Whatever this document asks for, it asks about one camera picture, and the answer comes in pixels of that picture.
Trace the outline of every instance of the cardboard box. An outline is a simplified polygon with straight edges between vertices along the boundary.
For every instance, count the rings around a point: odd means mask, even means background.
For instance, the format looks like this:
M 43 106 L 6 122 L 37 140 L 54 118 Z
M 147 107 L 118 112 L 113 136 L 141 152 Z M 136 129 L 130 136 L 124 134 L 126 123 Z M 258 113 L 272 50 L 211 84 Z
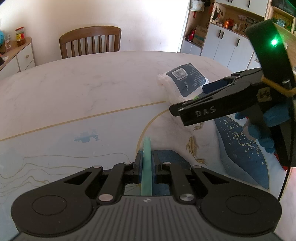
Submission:
M 196 26 L 193 43 L 202 46 L 207 34 L 207 28 Z

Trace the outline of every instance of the black cable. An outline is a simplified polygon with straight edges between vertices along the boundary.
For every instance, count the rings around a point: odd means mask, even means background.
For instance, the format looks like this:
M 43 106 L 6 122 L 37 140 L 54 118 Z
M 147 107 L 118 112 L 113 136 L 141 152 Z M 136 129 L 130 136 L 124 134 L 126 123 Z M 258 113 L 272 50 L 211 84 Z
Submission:
M 278 201 L 280 201 L 282 195 L 283 195 L 283 192 L 284 192 L 284 189 L 286 187 L 286 184 L 287 184 L 287 181 L 288 181 L 288 178 L 289 178 L 289 174 L 290 174 L 290 170 L 291 170 L 291 164 L 292 164 L 292 158 L 293 158 L 293 147 L 294 147 L 294 127 L 295 127 L 295 114 L 294 114 L 294 105 L 293 105 L 293 99 L 291 99 L 292 101 L 292 109 L 293 109 L 293 113 L 291 113 L 290 116 L 292 116 L 291 118 L 291 144 L 290 144 L 290 157 L 289 157 L 289 166 L 288 166 L 288 169 L 287 169 L 287 173 L 286 173 L 286 176 L 285 176 L 285 180 L 283 182 L 283 185 L 281 187 L 281 191 L 279 193 L 279 197 L 278 197 Z

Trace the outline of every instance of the glass jar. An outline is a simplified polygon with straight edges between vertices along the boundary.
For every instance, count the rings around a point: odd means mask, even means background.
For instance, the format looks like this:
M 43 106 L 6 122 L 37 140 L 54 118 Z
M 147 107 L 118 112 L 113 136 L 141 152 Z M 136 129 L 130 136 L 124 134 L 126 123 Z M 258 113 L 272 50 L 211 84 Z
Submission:
M 26 43 L 25 35 L 24 35 L 24 27 L 20 27 L 15 30 L 15 34 L 17 35 L 17 45 L 22 46 Z

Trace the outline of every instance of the black label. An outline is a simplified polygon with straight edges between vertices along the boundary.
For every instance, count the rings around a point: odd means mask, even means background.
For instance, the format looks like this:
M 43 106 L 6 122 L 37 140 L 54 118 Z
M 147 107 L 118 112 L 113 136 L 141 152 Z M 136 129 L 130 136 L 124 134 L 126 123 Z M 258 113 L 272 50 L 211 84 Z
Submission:
M 205 77 L 191 63 L 181 65 L 166 75 L 175 82 L 183 97 L 205 84 Z

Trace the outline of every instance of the barcode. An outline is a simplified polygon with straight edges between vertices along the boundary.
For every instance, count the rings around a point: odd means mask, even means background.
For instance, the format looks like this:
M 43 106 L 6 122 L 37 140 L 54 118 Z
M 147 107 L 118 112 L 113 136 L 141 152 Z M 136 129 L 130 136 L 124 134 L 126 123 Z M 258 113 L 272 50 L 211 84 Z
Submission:
M 177 78 L 177 80 L 183 79 L 184 77 L 188 76 L 186 71 L 183 68 L 177 69 L 172 74 Z

